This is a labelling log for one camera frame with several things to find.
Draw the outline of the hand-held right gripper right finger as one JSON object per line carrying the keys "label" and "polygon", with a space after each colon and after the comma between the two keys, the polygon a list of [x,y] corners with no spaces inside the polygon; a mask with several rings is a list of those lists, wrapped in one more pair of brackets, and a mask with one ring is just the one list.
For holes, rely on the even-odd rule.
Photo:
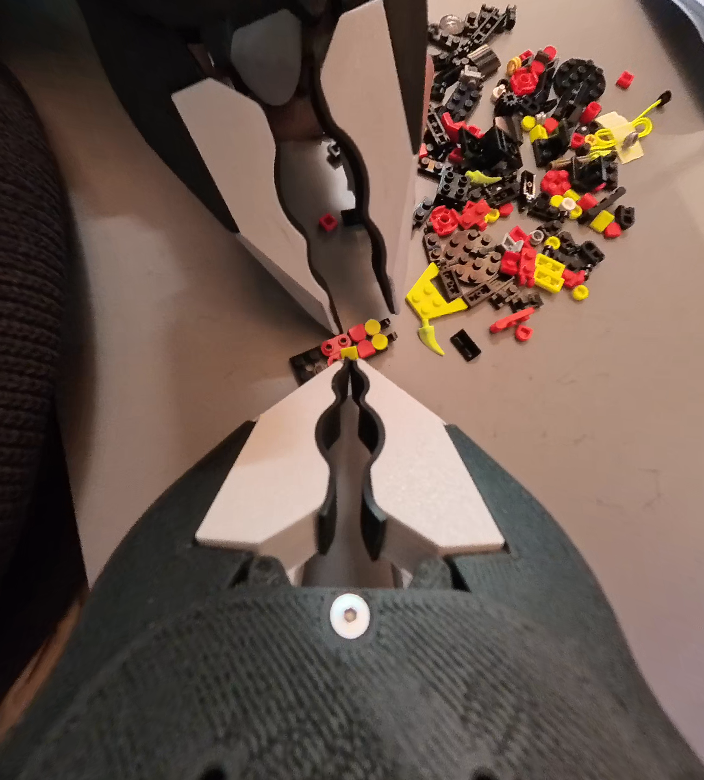
{"label": "hand-held right gripper right finger", "polygon": [[420,564],[504,550],[503,532],[445,421],[372,365],[350,362],[360,463],[350,521],[380,587],[407,587]]}

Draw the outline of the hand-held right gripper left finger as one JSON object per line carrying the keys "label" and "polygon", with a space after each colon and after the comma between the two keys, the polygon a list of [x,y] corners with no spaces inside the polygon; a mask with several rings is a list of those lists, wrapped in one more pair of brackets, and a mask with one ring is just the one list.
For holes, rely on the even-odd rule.
{"label": "hand-held right gripper left finger", "polygon": [[259,416],[195,534],[199,544],[278,559],[290,580],[337,527],[338,441],[350,361],[335,363]]}

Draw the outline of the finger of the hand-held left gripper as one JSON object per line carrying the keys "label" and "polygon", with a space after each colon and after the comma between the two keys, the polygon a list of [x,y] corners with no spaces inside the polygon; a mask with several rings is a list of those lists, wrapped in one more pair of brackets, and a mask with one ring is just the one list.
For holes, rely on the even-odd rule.
{"label": "finger of the hand-held left gripper", "polygon": [[392,314],[405,294],[418,152],[418,2],[329,2],[311,101],[338,142]]}
{"label": "finger of the hand-held left gripper", "polygon": [[308,240],[280,200],[276,142],[263,108],[211,78],[173,93],[172,101],[239,241],[307,314],[339,333],[332,298],[312,272]]}

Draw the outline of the partly built lego model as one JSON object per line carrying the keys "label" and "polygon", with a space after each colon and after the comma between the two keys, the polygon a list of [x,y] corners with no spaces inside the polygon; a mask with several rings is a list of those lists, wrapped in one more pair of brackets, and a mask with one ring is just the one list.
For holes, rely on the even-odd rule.
{"label": "partly built lego model", "polygon": [[389,318],[369,319],[349,327],[345,332],[325,339],[318,346],[289,358],[289,367],[298,385],[303,385],[331,365],[342,361],[341,348],[357,345],[359,360],[368,360],[384,353],[397,339]]}

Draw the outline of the pile of loose lego pieces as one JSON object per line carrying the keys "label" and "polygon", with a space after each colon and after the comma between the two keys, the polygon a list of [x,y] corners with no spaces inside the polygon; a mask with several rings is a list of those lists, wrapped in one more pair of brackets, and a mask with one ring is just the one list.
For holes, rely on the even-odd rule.
{"label": "pile of loose lego pieces", "polygon": [[620,168],[641,158],[651,115],[671,93],[632,120],[604,114],[599,65],[562,60],[553,46],[527,49],[494,85],[484,130],[472,119],[501,68],[491,42],[515,22],[515,6],[482,5],[428,25],[435,76],[417,170],[437,187],[414,212],[428,268],[406,295],[425,329],[484,302],[510,307],[520,323],[542,306],[541,291],[566,289],[581,301],[605,253],[592,239],[575,240],[571,227],[613,240],[635,224]]}

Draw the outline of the long red lego plate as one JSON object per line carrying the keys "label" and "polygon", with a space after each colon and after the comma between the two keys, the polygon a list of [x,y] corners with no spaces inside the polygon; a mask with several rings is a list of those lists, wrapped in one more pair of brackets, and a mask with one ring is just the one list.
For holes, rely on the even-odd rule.
{"label": "long red lego plate", "polygon": [[490,325],[489,333],[491,335],[495,335],[502,331],[505,331],[510,327],[520,326],[525,321],[530,319],[530,317],[535,313],[535,311],[536,309],[534,307],[528,307],[519,310],[518,312],[515,312],[513,314],[510,314],[506,317],[502,317]]}

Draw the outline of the person's dark knit clothing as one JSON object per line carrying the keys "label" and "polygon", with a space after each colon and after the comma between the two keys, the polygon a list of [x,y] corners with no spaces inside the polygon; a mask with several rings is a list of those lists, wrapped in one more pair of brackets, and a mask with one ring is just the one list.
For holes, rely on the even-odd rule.
{"label": "person's dark knit clothing", "polygon": [[73,258],[54,153],[0,62],[0,704],[85,579],[55,405]]}

